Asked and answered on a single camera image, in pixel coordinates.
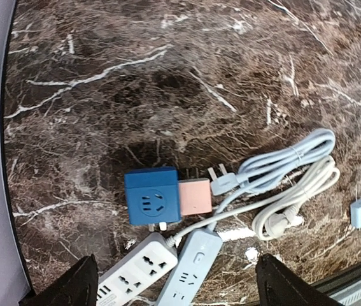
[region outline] brown marble table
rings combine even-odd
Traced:
[[[6,166],[37,291],[91,253],[105,272],[148,235],[129,224],[126,171],[206,177],[322,126],[337,135],[339,183],[279,240],[252,235],[256,212],[221,222],[226,242],[194,305],[256,300],[261,253],[308,282],[361,261],[361,230],[349,227],[361,197],[361,1],[20,0],[11,35]],[[152,305],[163,282],[133,305]]]

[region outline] power strip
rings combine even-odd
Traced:
[[[188,236],[179,264],[170,274],[155,306],[189,306],[206,278],[223,240],[205,228]]]
[[[97,306],[122,306],[178,263],[176,250],[159,233],[150,234],[99,279]]]

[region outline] cable tie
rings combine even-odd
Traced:
[[[306,196],[306,201],[308,201],[308,199],[310,199],[311,198],[311,196],[308,194],[308,192],[306,191],[306,189],[305,188],[303,188],[302,186],[300,186],[300,188],[302,189],[302,191],[303,191],[303,193],[305,194],[305,196]]]
[[[299,154],[299,152],[295,149],[295,147],[291,146],[289,147],[290,149],[294,150],[296,155],[297,155],[297,159],[299,160],[299,162],[297,163],[297,166],[300,166],[302,163],[302,156]]]

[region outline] blue cube socket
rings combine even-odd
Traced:
[[[126,173],[125,194],[132,225],[181,220],[178,172],[174,167]]]
[[[361,199],[350,205],[351,225],[361,228]]]

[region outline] white power cord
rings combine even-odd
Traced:
[[[225,210],[229,203],[244,193],[264,193],[275,188],[281,179],[297,167],[319,161],[328,156],[336,144],[336,137],[329,129],[316,129],[295,145],[283,150],[261,154],[247,159],[239,167],[237,174],[227,173],[221,164],[221,177],[216,177],[210,168],[211,190],[219,195],[239,189],[228,196],[216,209],[215,214]],[[214,231],[216,222],[208,229]]]
[[[169,237],[166,242],[173,246],[176,241],[193,231],[194,229],[216,223],[233,215],[248,212],[250,210],[269,205],[261,211],[253,220],[252,228],[261,240],[271,240],[282,236],[286,227],[293,221],[302,205],[310,198],[332,187],[340,177],[340,171],[331,156],[327,156],[312,164],[300,181],[291,188],[271,196],[268,199],[240,207],[229,212],[216,214],[213,217],[197,222]],[[237,198],[245,192],[241,189],[232,196]]]

